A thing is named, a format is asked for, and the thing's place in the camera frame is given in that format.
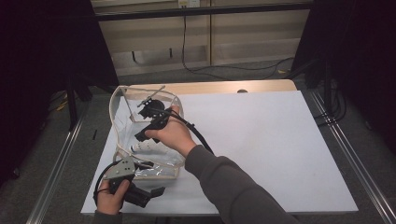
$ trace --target transparent bin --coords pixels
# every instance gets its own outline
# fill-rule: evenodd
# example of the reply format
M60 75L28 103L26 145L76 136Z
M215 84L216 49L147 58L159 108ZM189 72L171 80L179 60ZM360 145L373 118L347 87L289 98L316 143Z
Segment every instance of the transparent bin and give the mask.
M161 142L155 143L152 139L139 142L134 137L150 124L151 119L144 119L138 112L144 107L141 103L153 93L155 94L151 98L162 101L165 108L178 105L180 107L179 115L183 118L180 99L172 92L162 89L146 90L118 86L111 96L109 104L111 123L117 135L113 161L117 157L132 156L136 162L151 161L154 163L153 168L136 171L136 179L177 178L179 167L184 165L183 156Z

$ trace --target metal bar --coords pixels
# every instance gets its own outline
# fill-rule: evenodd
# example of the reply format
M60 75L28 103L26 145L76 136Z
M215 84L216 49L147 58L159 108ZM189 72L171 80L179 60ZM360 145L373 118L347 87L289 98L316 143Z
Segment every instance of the metal bar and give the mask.
M318 92L311 92L311 96L317 104L318 109L322 113L324 113L326 109L323 106L324 101L321 98L320 94ZM361 181L361 184L363 185L367 194L372 200L379 215L382 217L385 223L396 224L395 213L390 207L387 198L384 196L382 190L368 173L367 169L361 162L361 159L359 158L355 149L352 147L352 145L350 145L347 137L344 135L338 123L334 120L333 117L328 117L327 115L325 115L325 119L329 123L329 128L332 131L332 134L334 135L336 141L346 155L349 164L352 166L355 174Z
M76 123L74 129L70 131L67 135L64 146L62 147L62 150L59 154L58 160L55 162L55 165L52 168L47 183L41 191L41 194L35 203L35 207L33 208L32 213L27 219L27 224L40 224L43 221L44 215L47 212L52 196L61 178L64 166L67 162L67 158L69 157L70 151L73 148L74 143L76 142L78 132L81 128L83 118L87 113L88 106L89 103L85 103L83 105L78 122Z
M70 20L122 21L122 20L201 16L201 15L231 14L231 13L304 10L304 9L310 9L313 6L325 7L335 3L337 3L337 1L331 3L314 3L311 1L311 2L299 2L299 3L265 4L265 5L237 6L237 7L172 8L172 9L136 11L136 12L96 13L95 15L89 15L89 16L50 17L49 19L67 20L67 21Z

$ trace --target gray sleeve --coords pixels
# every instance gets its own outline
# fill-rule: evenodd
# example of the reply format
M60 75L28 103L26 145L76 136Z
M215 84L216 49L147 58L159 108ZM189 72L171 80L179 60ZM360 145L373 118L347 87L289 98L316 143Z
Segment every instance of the gray sleeve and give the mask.
M227 224L298 223L275 199L226 157L215 157L195 147L186 158L186 170L195 175L207 199Z
M122 213L117 215L107 215L101 212L95 211L93 216L92 224L121 224L122 223Z

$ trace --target white tabletop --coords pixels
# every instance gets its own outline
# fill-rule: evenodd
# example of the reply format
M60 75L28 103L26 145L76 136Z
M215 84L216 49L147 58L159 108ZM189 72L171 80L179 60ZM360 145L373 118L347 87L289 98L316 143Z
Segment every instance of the white tabletop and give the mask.
M268 190L289 213L358 211L299 91L179 95L184 117L217 156L227 156ZM110 130L93 180L112 162ZM166 187L146 208L125 203L122 212L150 216L210 216L216 207L198 180L182 168L175 180L136 180L142 189ZM92 214L95 181L81 210Z

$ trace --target person's right hand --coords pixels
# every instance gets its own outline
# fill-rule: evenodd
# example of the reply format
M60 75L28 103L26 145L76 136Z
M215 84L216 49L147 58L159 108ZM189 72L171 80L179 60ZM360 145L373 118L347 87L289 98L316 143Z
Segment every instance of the person's right hand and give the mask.
M171 108L176 113L179 112L178 106L172 105ZM146 130L145 135L160 140L164 145L178 151L184 157L187 157L192 148L196 146L186 125L173 117L169 117L168 123L163 129Z

